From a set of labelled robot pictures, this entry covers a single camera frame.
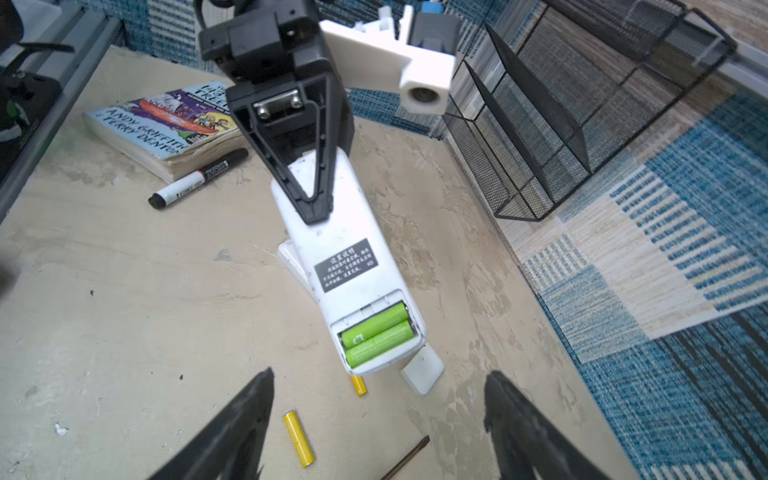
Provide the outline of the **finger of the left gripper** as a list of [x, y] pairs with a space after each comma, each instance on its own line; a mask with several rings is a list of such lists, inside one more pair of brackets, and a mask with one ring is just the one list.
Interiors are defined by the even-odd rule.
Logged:
[[[267, 83], [238, 83], [226, 90], [235, 122], [261, 157], [278, 187], [307, 225], [329, 218], [337, 153], [349, 153], [354, 119], [345, 88], [333, 73], [306, 79], [286, 74]], [[289, 165], [315, 154], [311, 191]]]

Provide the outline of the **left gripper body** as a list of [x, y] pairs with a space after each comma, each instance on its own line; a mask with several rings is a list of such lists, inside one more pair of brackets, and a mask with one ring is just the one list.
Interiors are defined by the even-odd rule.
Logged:
[[213, 1], [234, 17], [208, 26], [202, 1], [193, 8], [203, 61], [215, 63], [236, 83], [261, 85], [289, 78], [324, 78], [336, 84], [336, 67], [313, 1]]

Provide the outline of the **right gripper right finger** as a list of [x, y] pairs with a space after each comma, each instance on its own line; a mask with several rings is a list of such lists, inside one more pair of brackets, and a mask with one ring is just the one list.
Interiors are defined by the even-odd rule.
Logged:
[[484, 385], [484, 427], [502, 479], [605, 479], [500, 371]]

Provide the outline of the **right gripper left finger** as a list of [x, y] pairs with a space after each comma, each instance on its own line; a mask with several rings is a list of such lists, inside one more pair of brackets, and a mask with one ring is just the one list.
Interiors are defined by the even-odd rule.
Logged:
[[258, 373], [154, 479], [258, 479], [274, 401], [274, 373]]

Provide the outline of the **yellow battery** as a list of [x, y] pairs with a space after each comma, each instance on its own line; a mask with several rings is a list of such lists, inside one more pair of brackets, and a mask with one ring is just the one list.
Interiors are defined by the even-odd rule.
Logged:
[[358, 397], [362, 397], [367, 394], [367, 387], [362, 377], [351, 375], [350, 376], [355, 392]]
[[302, 468], [314, 463], [314, 455], [295, 411], [288, 411], [283, 421]]

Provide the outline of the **black yellow screwdriver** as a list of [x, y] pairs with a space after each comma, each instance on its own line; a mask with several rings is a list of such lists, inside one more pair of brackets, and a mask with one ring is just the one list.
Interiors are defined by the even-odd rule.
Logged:
[[425, 435], [401, 460], [399, 460], [381, 480], [392, 480], [419, 452], [430, 443], [430, 436]]

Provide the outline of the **red remote control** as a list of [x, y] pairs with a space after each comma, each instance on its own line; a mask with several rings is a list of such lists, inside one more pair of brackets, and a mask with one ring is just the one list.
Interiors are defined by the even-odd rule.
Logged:
[[[427, 329], [416, 302], [370, 207], [347, 153], [338, 149], [333, 208], [326, 220], [308, 225], [277, 180], [272, 195], [305, 274], [309, 292], [319, 305], [332, 343], [346, 371], [365, 376], [416, 352]], [[407, 317], [387, 330], [402, 340], [378, 347], [366, 361], [351, 355], [343, 333], [383, 312], [403, 309]]]

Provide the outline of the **red remote battery cover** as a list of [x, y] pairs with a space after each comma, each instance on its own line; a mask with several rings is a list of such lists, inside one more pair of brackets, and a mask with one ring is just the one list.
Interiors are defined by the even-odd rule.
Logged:
[[426, 396], [445, 370], [434, 348], [426, 343], [401, 370], [406, 384], [419, 396]]

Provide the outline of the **white remote control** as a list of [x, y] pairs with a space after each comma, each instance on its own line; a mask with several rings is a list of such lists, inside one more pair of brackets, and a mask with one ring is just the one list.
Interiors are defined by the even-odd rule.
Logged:
[[304, 270], [298, 256], [298, 252], [291, 240], [286, 240], [278, 246], [278, 258], [283, 265], [292, 273], [294, 278], [301, 284], [312, 300], [316, 300], [309, 277]]

